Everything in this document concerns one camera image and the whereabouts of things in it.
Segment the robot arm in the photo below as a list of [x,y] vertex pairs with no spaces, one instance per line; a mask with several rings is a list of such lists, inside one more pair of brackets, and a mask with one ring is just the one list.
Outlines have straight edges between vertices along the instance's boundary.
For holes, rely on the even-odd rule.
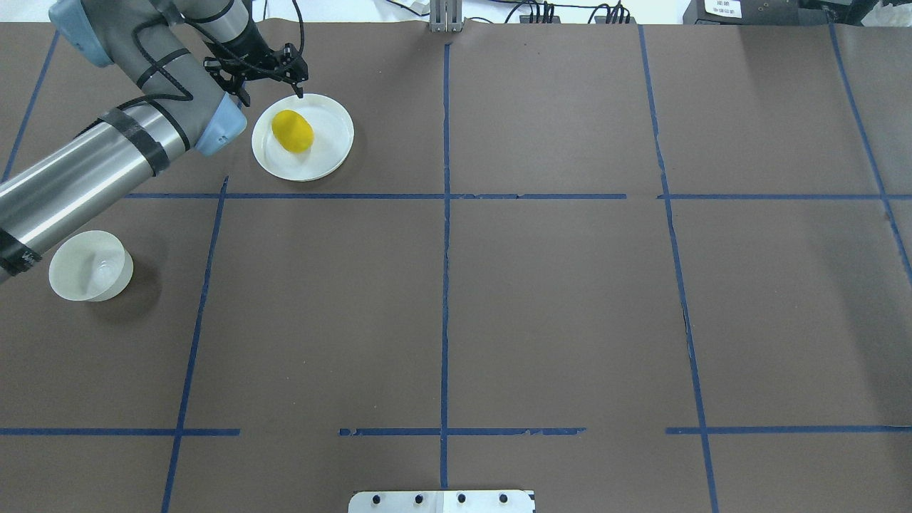
[[141,90],[2,182],[2,279],[187,152],[214,155],[247,127],[242,85],[278,62],[250,1],[56,1],[48,17],[87,61]]

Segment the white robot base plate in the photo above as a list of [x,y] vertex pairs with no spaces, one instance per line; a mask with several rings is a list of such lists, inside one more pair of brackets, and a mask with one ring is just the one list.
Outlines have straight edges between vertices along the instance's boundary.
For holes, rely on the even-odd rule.
[[364,491],[348,512],[535,512],[533,491],[521,489]]

